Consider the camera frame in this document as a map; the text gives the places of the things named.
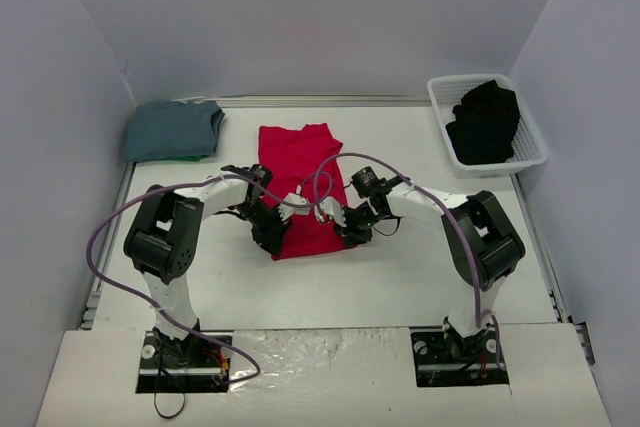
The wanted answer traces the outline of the red t shirt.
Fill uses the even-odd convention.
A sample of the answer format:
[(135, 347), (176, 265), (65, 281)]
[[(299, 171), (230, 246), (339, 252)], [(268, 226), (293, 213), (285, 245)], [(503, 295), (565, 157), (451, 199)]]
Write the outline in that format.
[[(327, 159), (341, 152), (343, 143), (333, 137), (329, 126), (307, 124), (299, 130), (262, 126), (258, 134), (258, 159), (273, 173), (269, 191), (283, 199), (297, 193), (313, 201), (313, 176), (318, 169), (318, 193), (328, 193), (341, 205), (347, 204), (345, 184), (335, 160)], [(281, 254), (272, 259), (285, 260), (331, 254), (344, 249), (341, 237), (331, 223), (320, 224), (315, 216), (295, 215), (284, 235)]]

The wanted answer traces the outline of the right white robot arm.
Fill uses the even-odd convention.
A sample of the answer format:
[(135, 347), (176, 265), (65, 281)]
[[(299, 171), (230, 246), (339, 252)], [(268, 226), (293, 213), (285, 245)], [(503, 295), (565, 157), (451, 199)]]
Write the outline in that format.
[(325, 199), (317, 217), (332, 220), (347, 248), (372, 239), (381, 221), (410, 219), (444, 233), (453, 265), (471, 292), (454, 302), (443, 321), (446, 353), (465, 360), (488, 329), (494, 303), (506, 278), (525, 257), (524, 242), (496, 196), (486, 190), (473, 195), (452, 194), (421, 187), (399, 175), (385, 179), (365, 167), (351, 177), (362, 203), (340, 207)]

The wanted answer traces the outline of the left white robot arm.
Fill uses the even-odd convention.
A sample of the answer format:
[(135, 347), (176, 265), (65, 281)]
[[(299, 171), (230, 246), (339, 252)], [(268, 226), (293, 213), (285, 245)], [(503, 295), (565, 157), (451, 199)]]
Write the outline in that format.
[(283, 239), (292, 224), (276, 205), (263, 200), (260, 190), (273, 179), (261, 164), (249, 168), (225, 166), (228, 175), (201, 187), (156, 193), (145, 199), (124, 243), (124, 254), (147, 283), (151, 298), (159, 304), (154, 331), (167, 340), (165, 353), (179, 365), (195, 362), (201, 340), (186, 273), (199, 240), (201, 224), (209, 217), (230, 211), (251, 224), (254, 242), (274, 257), (282, 252)]

